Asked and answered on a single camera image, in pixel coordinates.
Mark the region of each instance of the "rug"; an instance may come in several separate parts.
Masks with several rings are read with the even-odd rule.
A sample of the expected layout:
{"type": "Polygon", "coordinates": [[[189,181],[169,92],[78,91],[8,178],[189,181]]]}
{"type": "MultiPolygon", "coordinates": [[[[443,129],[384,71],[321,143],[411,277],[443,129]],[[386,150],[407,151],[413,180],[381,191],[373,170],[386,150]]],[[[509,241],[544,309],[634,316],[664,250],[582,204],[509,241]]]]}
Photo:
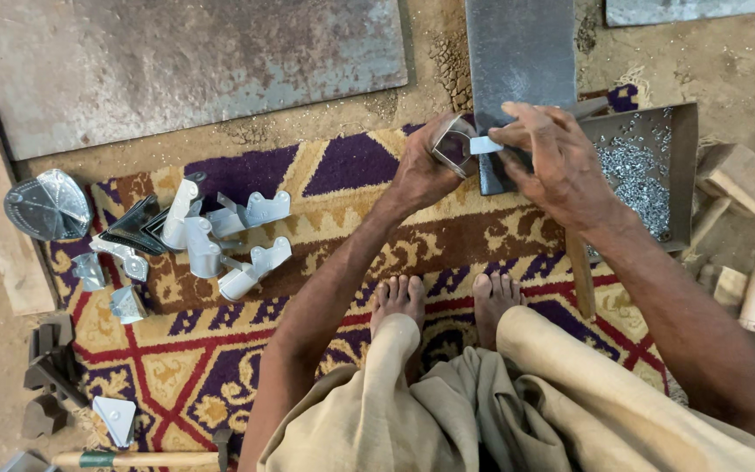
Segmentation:
{"type": "MultiPolygon", "coordinates": [[[[392,180],[406,137],[418,126],[384,129],[286,148],[217,157],[184,167],[113,178],[87,187],[94,202],[94,236],[133,203],[155,193],[170,205],[183,175],[204,170],[204,211],[217,208],[218,191],[244,204],[253,191],[292,197],[292,216],[238,233],[248,250],[270,247],[278,236],[293,258],[238,303],[217,290],[216,279],[189,271],[186,253],[151,257],[147,283],[131,281],[119,260],[102,253],[112,287],[84,292],[71,259],[90,251],[90,237],[48,244],[62,304],[73,315],[75,349],[92,396],[136,402],[139,413],[130,450],[215,451],[211,435],[235,430],[234,450],[257,387],[260,354],[288,300],[362,221],[392,180]],[[147,319],[121,326],[108,304],[113,287],[139,285],[147,319]]],[[[575,308],[571,265],[563,230],[516,194],[482,197],[474,177],[404,222],[383,246],[323,358],[317,375],[345,363],[362,365],[369,346],[369,297],[379,281],[417,274],[426,287],[424,365],[450,359],[477,343],[471,284],[476,274],[508,272],[523,284],[530,306],[571,335],[632,370],[661,392],[666,373],[643,317],[605,264],[593,268],[598,316],[584,323],[575,308]]],[[[110,448],[102,422],[99,444],[110,448]]]]}

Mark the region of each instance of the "rusty metal sheet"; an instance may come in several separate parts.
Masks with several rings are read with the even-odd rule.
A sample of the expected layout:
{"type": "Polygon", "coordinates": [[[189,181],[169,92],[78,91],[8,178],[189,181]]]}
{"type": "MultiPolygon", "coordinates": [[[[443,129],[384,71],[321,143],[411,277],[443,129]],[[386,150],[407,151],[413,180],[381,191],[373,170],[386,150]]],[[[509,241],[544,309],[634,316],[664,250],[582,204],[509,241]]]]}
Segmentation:
{"type": "Polygon", "coordinates": [[[397,0],[0,0],[15,160],[406,83],[397,0]]]}

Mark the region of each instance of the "beige trousers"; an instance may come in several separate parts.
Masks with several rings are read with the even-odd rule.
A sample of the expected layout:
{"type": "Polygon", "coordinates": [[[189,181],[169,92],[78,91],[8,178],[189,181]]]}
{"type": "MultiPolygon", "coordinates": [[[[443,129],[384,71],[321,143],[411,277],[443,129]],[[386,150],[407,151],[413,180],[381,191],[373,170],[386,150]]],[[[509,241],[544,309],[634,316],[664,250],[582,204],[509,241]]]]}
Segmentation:
{"type": "Polygon", "coordinates": [[[259,471],[755,470],[755,437],[669,400],[525,306],[497,353],[466,348],[407,386],[419,344],[387,316],[363,370],[333,370],[278,426],[259,471]]]}

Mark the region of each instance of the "metal piece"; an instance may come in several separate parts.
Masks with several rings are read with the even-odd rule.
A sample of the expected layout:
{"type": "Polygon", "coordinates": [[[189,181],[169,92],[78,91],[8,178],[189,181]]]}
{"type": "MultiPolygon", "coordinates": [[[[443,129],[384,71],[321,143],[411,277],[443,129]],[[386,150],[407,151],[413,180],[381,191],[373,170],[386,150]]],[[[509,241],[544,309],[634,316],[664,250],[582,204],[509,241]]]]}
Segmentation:
{"type": "Polygon", "coordinates": [[[149,316],[134,285],[127,285],[114,291],[111,297],[110,311],[112,316],[121,319],[121,324],[135,323],[149,316]]]}
{"type": "MultiPolygon", "coordinates": [[[[698,147],[697,103],[588,118],[581,125],[596,146],[618,197],[640,214],[667,252],[688,248],[698,147]]],[[[595,262],[596,253],[592,255],[595,262]]]]}
{"type": "Polygon", "coordinates": [[[192,214],[191,204],[200,197],[198,184],[205,180],[205,172],[195,172],[186,176],[176,191],[176,197],[170,206],[168,215],[162,226],[161,241],[173,250],[184,250],[188,247],[185,239],[185,218],[199,215],[199,207],[196,214],[192,214]]]}
{"type": "Polygon", "coordinates": [[[116,446],[128,448],[131,445],[134,431],[132,421],[136,417],[135,403],[96,396],[92,399],[92,410],[107,424],[107,430],[116,446]]]}
{"type": "Polygon", "coordinates": [[[443,130],[435,133],[431,154],[457,176],[466,179],[477,172],[477,158],[471,154],[471,138],[476,137],[474,127],[461,115],[456,115],[444,123],[443,130]]]}
{"type": "Polygon", "coordinates": [[[40,355],[37,359],[31,361],[28,365],[28,369],[36,369],[39,373],[45,376],[51,383],[55,384],[59,392],[63,392],[75,402],[79,408],[86,408],[89,406],[87,397],[77,390],[77,387],[71,384],[54,366],[49,354],[40,355]]]}
{"type": "Polygon", "coordinates": [[[220,192],[217,192],[217,202],[225,208],[205,214],[205,218],[211,222],[211,233],[216,238],[225,238],[245,229],[290,216],[290,194],[286,191],[280,191],[272,200],[265,199],[257,191],[253,192],[249,196],[246,208],[220,192]]]}
{"type": "Polygon", "coordinates": [[[209,239],[211,228],[211,222],[203,217],[185,219],[191,273],[202,279],[210,279],[223,272],[223,250],[209,239]]]}
{"type": "Polygon", "coordinates": [[[607,0],[609,26],[674,23],[755,14],[755,0],[607,0]]]}
{"type": "Polygon", "coordinates": [[[221,295],[230,302],[237,302],[246,295],[270,271],[290,259],[293,251],[290,241],[282,236],[276,238],[270,249],[256,246],[249,254],[253,260],[252,264],[229,264],[233,269],[217,281],[221,295]]]}
{"type": "MultiPolygon", "coordinates": [[[[573,0],[467,0],[465,13],[480,135],[513,121],[501,110],[503,102],[575,103],[573,0]]],[[[478,159],[482,195],[515,189],[498,156],[478,159]]]]}
{"type": "Polygon", "coordinates": [[[89,247],[94,251],[110,253],[121,260],[121,267],[127,277],[145,282],[148,279],[148,262],[141,256],[137,256],[131,247],[124,244],[111,243],[100,238],[100,235],[92,239],[89,247]]]}
{"type": "Polygon", "coordinates": [[[491,152],[502,151],[505,149],[502,145],[498,145],[488,136],[480,136],[479,138],[471,138],[471,154],[488,154],[491,152]]]}
{"type": "Polygon", "coordinates": [[[16,160],[408,81],[394,0],[64,5],[0,0],[0,117],[16,160]]]}
{"type": "Polygon", "coordinates": [[[107,286],[97,252],[82,253],[71,261],[76,264],[71,273],[83,281],[84,292],[99,291],[107,286]]]}
{"type": "Polygon", "coordinates": [[[231,429],[218,429],[211,441],[217,446],[217,465],[221,472],[229,468],[229,440],[234,432],[231,429]]]}
{"type": "Polygon", "coordinates": [[[160,255],[168,250],[159,237],[146,232],[150,220],[160,215],[159,203],[153,194],[136,202],[120,219],[116,220],[100,237],[111,243],[124,244],[150,255],[160,255]]]}
{"type": "Polygon", "coordinates": [[[66,425],[68,413],[52,395],[40,395],[28,402],[22,422],[22,437],[36,439],[51,436],[66,425]]]}
{"type": "Polygon", "coordinates": [[[19,231],[41,241],[83,238],[92,222],[87,196],[60,169],[19,182],[5,195],[4,209],[19,231]]]}

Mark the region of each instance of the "bare foot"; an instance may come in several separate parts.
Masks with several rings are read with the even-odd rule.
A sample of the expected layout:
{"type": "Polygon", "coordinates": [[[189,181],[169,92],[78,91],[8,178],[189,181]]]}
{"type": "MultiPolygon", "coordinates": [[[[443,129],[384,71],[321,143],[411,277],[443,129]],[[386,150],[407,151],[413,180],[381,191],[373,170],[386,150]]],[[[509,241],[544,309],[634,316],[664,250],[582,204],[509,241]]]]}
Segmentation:
{"type": "MultiPolygon", "coordinates": [[[[403,313],[413,318],[421,333],[425,324],[425,285],[419,277],[401,275],[377,285],[372,297],[372,320],[369,322],[372,340],[383,318],[394,313],[403,313]]],[[[407,361],[405,372],[408,385],[418,381],[420,363],[419,347],[407,361]]]]}
{"type": "Polygon", "coordinates": [[[471,291],[474,294],[474,317],[482,348],[497,350],[497,325],[506,310],[512,306],[526,306],[526,296],[520,293],[520,284],[509,274],[494,272],[489,277],[477,275],[471,291]]]}

